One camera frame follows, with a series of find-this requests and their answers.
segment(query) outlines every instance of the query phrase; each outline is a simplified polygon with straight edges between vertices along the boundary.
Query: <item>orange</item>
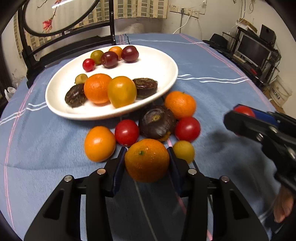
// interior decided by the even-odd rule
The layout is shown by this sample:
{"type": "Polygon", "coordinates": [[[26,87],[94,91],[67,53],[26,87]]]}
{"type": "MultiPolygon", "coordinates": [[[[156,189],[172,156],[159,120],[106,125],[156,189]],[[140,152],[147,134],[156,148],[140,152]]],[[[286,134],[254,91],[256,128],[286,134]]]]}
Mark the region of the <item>orange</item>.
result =
{"type": "Polygon", "coordinates": [[[106,74],[94,74],[84,84],[84,94],[95,104],[104,104],[109,101],[107,88],[112,78],[106,74]]]}
{"type": "Polygon", "coordinates": [[[94,162],[108,159],[115,151],[115,147],[115,136],[104,126],[91,129],[84,140],[84,152],[94,162]]]}
{"type": "Polygon", "coordinates": [[[112,52],[116,53],[118,55],[118,60],[120,60],[120,58],[121,58],[121,52],[122,52],[122,48],[121,47],[114,46],[114,47],[110,48],[109,51],[112,51],[112,52]]]}
{"type": "Polygon", "coordinates": [[[170,156],[161,142],[143,139],[129,148],[124,160],[126,170],[134,180],[151,183],[164,177],[170,156]]]}
{"type": "Polygon", "coordinates": [[[108,97],[115,108],[132,104],[137,97],[137,87],[130,78],[118,76],[108,86],[108,97]]]}
{"type": "Polygon", "coordinates": [[[194,98],[184,92],[173,91],[165,98],[165,107],[174,113],[176,119],[193,116],[196,109],[194,98]]]}

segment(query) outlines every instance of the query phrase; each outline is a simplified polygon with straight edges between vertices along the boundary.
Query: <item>plastic bag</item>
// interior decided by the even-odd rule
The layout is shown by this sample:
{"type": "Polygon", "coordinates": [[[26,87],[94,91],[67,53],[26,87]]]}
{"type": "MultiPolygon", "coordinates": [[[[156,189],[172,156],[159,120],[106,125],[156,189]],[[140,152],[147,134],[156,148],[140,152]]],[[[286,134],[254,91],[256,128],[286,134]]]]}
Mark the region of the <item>plastic bag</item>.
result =
{"type": "Polygon", "coordinates": [[[15,92],[16,92],[16,89],[13,87],[8,87],[7,90],[4,90],[4,94],[8,102],[15,92]]]}

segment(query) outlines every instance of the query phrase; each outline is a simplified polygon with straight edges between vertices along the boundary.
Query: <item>wall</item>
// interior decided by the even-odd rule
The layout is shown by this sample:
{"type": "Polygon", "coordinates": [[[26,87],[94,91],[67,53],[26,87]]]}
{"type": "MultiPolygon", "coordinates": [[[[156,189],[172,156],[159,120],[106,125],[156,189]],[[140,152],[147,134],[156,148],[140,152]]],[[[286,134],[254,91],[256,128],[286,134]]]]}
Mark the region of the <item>wall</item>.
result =
{"type": "Polygon", "coordinates": [[[13,19],[11,19],[2,33],[2,48],[8,73],[12,81],[19,81],[27,72],[25,62],[20,59],[15,43],[13,19]]]}
{"type": "Polygon", "coordinates": [[[280,70],[279,76],[293,91],[292,96],[289,97],[283,108],[286,114],[296,118],[296,42],[281,17],[270,5],[264,1],[256,0],[254,11],[250,14],[249,4],[250,0],[247,0],[245,19],[254,24],[258,29],[258,33],[260,33],[262,24],[276,33],[276,43],[282,55],[278,66],[280,70]]]}
{"type": "MultiPolygon", "coordinates": [[[[200,13],[204,13],[205,9],[202,8],[202,2],[203,0],[170,0],[169,4],[175,4],[181,8],[194,7],[194,9],[200,10],[200,13]]],[[[193,17],[181,29],[181,33],[188,34],[200,40],[209,40],[214,33],[227,33],[240,17],[241,6],[241,0],[238,0],[236,4],[233,3],[233,0],[207,0],[205,15],[200,14],[199,16],[202,36],[197,19],[193,17]]],[[[183,16],[182,25],[186,23],[187,18],[187,15],[183,16]]],[[[163,20],[162,32],[172,34],[180,27],[180,22],[181,14],[169,12],[168,18],[163,20]]]]}

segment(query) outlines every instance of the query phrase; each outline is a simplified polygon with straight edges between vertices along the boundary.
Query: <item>oval plate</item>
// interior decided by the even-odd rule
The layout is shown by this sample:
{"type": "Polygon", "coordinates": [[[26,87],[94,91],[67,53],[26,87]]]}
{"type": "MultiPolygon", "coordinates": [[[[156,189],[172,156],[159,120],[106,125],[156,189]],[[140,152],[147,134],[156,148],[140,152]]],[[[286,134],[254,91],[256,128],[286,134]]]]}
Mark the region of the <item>oval plate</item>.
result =
{"type": "MultiPolygon", "coordinates": [[[[126,63],[122,59],[118,65],[112,69],[107,69],[102,65],[96,66],[91,72],[85,72],[82,63],[90,58],[91,53],[87,52],[73,59],[64,65],[50,80],[45,91],[45,101],[48,108],[55,114],[72,120],[102,120],[137,110],[144,105],[156,100],[165,94],[175,83],[178,76],[178,67],[175,61],[160,50],[147,46],[135,45],[139,52],[139,59],[134,63],[126,63]],[[151,78],[158,82],[157,92],[145,99],[136,99],[133,104],[115,108],[110,102],[97,106],[90,101],[84,105],[71,108],[65,102],[65,95],[75,84],[75,77],[79,74],[86,74],[88,77],[103,73],[111,78],[126,76],[130,79],[151,78]]],[[[100,48],[107,52],[111,46],[100,48]]]]}

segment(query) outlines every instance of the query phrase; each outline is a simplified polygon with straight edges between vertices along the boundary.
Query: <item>table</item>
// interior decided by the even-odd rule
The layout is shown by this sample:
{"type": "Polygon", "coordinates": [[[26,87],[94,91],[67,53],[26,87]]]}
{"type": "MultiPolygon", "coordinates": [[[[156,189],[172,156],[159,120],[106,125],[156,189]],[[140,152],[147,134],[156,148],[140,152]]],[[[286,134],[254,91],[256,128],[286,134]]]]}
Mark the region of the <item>table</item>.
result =
{"type": "MultiPolygon", "coordinates": [[[[227,131],[223,116],[237,104],[274,111],[268,99],[232,62],[198,39],[183,34],[127,34],[117,36],[116,41],[153,47],[176,61],[179,74],[171,90],[184,91],[197,102],[194,117],[201,124],[201,135],[193,146],[198,168],[209,177],[229,176],[264,221],[272,212],[271,205],[279,188],[273,178],[275,166],[261,152],[258,143],[227,131]]],[[[0,210],[21,238],[64,176],[88,176],[105,165],[90,162],[85,156],[83,141],[87,132],[99,125],[114,132],[120,121],[120,118],[67,120],[47,108],[46,86],[70,60],[47,67],[29,90],[23,81],[0,120],[3,140],[0,178],[4,180],[0,184],[0,210]]],[[[123,118],[137,120],[138,116],[138,112],[133,112],[123,118]]],[[[174,136],[170,142],[176,142],[174,136]]],[[[115,241],[180,240],[187,199],[176,196],[168,176],[145,184],[134,182],[125,173],[120,191],[106,202],[115,241]]],[[[86,240],[83,205],[85,199],[82,199],[81,238],[86,240]]],[[[209,211],[210,232],[212,220],[209,211]]]]}

